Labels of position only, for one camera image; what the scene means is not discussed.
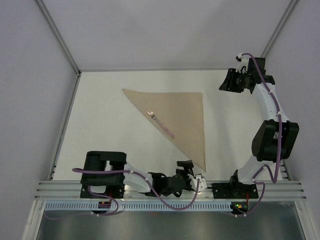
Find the pink-handled metal fork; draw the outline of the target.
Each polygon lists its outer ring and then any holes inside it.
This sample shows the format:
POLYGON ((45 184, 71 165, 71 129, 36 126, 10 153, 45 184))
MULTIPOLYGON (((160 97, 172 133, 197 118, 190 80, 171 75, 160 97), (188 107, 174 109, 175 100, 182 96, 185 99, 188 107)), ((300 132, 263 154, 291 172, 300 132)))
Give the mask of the pink-handled metal fork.
POLYGON ((147 110, 148 115, 156 121, 173 139, 175 138, 175 135, 157 118, 157 116, 153 113, 152 110, 147 110))

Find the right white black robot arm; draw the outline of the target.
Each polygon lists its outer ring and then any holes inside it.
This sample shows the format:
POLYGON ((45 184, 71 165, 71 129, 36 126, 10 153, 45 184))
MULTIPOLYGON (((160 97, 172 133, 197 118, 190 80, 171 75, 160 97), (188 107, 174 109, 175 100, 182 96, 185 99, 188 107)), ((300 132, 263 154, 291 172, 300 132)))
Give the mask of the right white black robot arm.
POLYGON ((277 182, 281 160, 291 155, 300 127, 284 113, 275 80, 266 74, 265 58, 240 53, 236 60, 237 68, 228 69, 219 90, 233 93, 249 90, 259 106, 263 122, 252 140, 251 157, 234 172, 228 183, 213 187, 213 193, 216 198, 257 199, 258 177, 267 170, 271 182, 277 182))

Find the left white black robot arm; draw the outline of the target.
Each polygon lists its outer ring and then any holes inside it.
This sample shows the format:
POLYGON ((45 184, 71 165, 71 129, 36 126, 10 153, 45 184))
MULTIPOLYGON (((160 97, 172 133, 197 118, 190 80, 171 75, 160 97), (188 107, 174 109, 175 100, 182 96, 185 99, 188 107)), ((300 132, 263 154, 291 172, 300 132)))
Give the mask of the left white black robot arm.
POLYGON ((89 151, 86 154, 83 168, 73 168, 81 173, 81 198, 98 198, 106 196, 119 199, 121 191, 130 186, 147 197, 169 196, 180 197, 182 191, 194 192, 201 189, 200 175, 195 175, 191 160, 177 161, 175 175, 166 176, 161 172, 142 172, 127 162, 127 154, 118 151, 89 151))

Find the beige cloth napkin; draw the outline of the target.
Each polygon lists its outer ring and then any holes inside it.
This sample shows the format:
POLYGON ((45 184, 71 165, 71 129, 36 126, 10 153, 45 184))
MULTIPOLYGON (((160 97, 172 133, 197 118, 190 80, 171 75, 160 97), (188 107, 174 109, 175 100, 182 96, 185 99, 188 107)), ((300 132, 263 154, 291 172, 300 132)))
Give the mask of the beige cloth napkin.
POLYGON ((140 92, 123 89, 126 97, 189 160, 206 172, 203 94, 201 92, 140 92), (150 109, 174 134, 172 138, 147 113, 150 109))

